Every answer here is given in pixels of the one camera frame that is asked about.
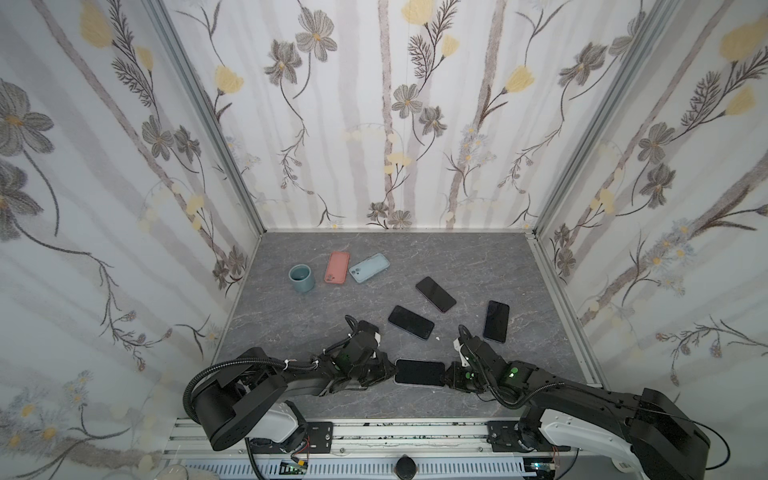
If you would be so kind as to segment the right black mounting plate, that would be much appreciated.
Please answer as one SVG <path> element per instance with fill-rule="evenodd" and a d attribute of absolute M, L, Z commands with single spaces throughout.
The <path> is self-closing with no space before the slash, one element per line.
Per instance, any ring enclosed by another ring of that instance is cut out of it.
<path fill-rule="evenodd" d="M 538 428 L 517 420 L 489 421 L 487 443 L 495 453 L 542 453 L 571 452 L 568 446 L 557 446 L 545 438 Z"/>

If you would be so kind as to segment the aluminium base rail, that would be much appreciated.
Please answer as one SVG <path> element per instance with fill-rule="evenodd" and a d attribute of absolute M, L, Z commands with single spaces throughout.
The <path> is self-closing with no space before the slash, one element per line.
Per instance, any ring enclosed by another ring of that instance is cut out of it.
<path fill-rule="evenodd" d="M 333 419 L 330 454 L 254 453 L 243 442 L 210 449 L 201 427 L 174 426 L 160 468 L 179 465 L 201 479 L 395 479 L 395 463 L 413 458 L 417 479 L 638 479 L 626 464 L 588 451 L 495 453 L 487 443 L 488 420 Z"/>

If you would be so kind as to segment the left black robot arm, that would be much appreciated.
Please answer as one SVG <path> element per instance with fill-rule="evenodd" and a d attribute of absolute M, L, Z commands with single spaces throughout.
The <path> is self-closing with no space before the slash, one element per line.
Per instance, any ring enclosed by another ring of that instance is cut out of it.
<path fill-rule="evenodd" d="M 380 350 L 378 327 L 345 319 L 348 336 L 306 362 L 270 357 L 254 347 L 196 374 L 185 387 L 182 405 L 212 449 L 223 451 L 245 439 L 281 399 L 365 391 L 393 378 L 396 366 Z"/>

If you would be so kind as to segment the black phone blue edge middle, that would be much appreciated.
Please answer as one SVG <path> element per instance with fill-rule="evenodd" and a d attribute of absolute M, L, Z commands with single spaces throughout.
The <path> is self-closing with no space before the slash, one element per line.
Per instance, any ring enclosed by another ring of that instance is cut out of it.
<path fill-rule="evenodd" d="M 428 340 L 434 329 L 434 322 L 400 305 L 393 308 L 388 321 L 396 327 L 422 339 Z"/>

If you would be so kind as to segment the black mounting plate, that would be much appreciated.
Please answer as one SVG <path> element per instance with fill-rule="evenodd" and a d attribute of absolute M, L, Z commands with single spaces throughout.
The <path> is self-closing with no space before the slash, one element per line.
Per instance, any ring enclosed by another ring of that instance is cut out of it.
<path fill-rule="evenodd" d="M 302 454 L 330 454 L 334 424 L 330 421 L 309 422 L 306 427 L 305 439 L 300 452 Z"/>
<path fill-rule="evenodd" d="M 538 428 L 517 420 L 489 421 L 487 443 L 495 453 L 542 453 L 571 452 L 568 446 L 557 446 L 545 438 Z"/>

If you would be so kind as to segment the black knob on rail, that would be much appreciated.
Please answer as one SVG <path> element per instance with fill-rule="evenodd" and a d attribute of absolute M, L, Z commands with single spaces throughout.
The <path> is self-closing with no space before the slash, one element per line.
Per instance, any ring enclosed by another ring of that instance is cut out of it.
<path fill-rule="evenodd" d="M 398 480 L 413 480 L 418 473 L 418 467 L 413 458 L 402 455 L 395 463 L 393 472 Z"/>

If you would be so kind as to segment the black phone blue edge far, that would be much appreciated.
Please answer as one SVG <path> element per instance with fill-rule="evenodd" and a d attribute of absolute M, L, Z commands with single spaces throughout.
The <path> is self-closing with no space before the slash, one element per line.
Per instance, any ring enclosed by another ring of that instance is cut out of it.
<path fill-rule="evenodd" d="M 448 312 L 457 304 L 457 300 L 429 276 L 420 280 L 416 289 L 442 313 Z"/>

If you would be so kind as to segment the black phone blue edge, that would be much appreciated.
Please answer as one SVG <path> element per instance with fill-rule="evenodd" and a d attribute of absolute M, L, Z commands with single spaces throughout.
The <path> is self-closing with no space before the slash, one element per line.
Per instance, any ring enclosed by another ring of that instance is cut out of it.
<path fill-rule="evenodd" d="M 420 280 L 416 289 L 442 313 L 448 312 L 457 304 L 457 300 L 429 276 Z"/>
<path fill-rule="evenodd" d="M 434 322 L 400 305 L 393 308 L 388 321 L 396 327 L 422 339 L 428 340 L 434 329 Z"/>

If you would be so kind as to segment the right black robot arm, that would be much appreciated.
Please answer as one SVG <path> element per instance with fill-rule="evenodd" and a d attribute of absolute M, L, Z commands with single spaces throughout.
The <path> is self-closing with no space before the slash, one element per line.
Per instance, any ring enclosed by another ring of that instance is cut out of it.
<path fill-rule="evenodd" d="M 518 410 L 512 436 L 525 451 L 571 447 L 638 469 L 647 479 L 702 479 L 726 466 L 732 450 L 710 464 L 711 440 L 724 437 L 695 421 L 665 394 L 613 392 L 564 379 L 524 361 L 507 361 L 481 337 L 459 329 L 449 386 L 488 393 L 500 406 Z"/>

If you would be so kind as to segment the teal ceramic cup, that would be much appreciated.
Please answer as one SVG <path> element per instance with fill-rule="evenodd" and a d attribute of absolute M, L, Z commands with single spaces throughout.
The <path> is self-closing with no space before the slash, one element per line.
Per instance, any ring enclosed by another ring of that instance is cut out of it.
<path fill-rule="evenodd" d="M 294 265 L 288 273 L 293 289 L 300 294 L 310 292 L 315 287 L 313 271 L 309 265 Z"/>

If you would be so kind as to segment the light blue case far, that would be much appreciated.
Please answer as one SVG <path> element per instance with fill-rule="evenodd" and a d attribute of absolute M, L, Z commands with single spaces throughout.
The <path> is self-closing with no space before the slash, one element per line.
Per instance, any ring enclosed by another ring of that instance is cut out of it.
<path fill-rule="evenodd" d="M 376 253 L 350 267 L 348 272 L 358 284 L 362 284 L 384 272 L 389 266 L 389 260 L 383 254 Z"/>

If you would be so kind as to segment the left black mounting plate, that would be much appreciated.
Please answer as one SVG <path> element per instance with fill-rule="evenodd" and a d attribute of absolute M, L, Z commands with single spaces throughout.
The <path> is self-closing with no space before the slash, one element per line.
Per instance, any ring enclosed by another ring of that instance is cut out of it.
<path fill-rule="evenodd" d="M 309 422 L 306 427 L 305 439 L 300 452 L 302 454 L 330 454 L 334 424 L 330 421 Z"/>

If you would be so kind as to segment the pink phone case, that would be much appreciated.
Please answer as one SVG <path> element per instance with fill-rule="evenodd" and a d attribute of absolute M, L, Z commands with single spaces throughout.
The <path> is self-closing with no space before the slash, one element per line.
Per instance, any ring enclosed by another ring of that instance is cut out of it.
<path fill-rule="evenodd" d="M 324 274 L 327 284 L 343 285 L 347 278 L 350 254 L 343 251 L 333 251 Z"/>

